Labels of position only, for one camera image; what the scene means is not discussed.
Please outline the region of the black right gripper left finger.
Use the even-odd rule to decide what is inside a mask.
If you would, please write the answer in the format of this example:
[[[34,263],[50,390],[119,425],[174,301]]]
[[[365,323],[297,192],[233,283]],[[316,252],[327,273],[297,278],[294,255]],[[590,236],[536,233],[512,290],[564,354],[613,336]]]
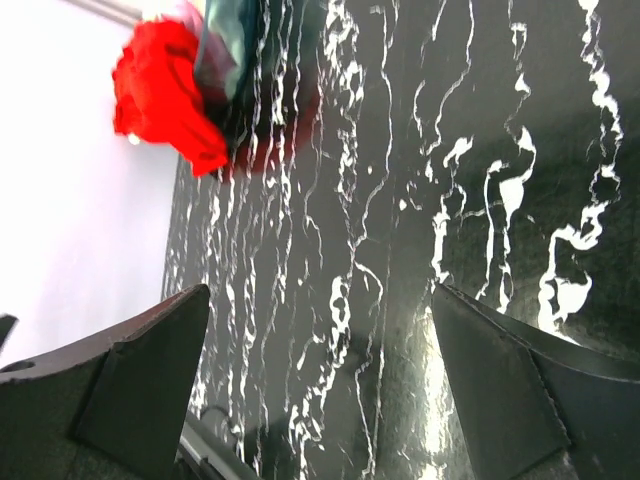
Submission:
[[[4,479],[168,479],[209,319],[190,287],[1,370]]]

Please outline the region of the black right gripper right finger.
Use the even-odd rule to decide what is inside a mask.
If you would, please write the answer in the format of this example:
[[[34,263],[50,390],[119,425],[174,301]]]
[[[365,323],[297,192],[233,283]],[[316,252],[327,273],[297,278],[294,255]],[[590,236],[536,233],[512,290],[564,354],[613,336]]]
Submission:
[[[432,315],[476,478],[638,478],[638,364],[446,285]]]

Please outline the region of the red t-shirt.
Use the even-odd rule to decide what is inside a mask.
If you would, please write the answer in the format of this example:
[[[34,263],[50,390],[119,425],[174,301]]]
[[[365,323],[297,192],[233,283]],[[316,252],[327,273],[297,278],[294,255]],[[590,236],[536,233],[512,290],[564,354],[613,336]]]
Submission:
[[[227,143],[205,114],[194,75],[199,41],[174,20],[137,24],[112,70],[114,132],[168,144],[195,176],[225,167]]]

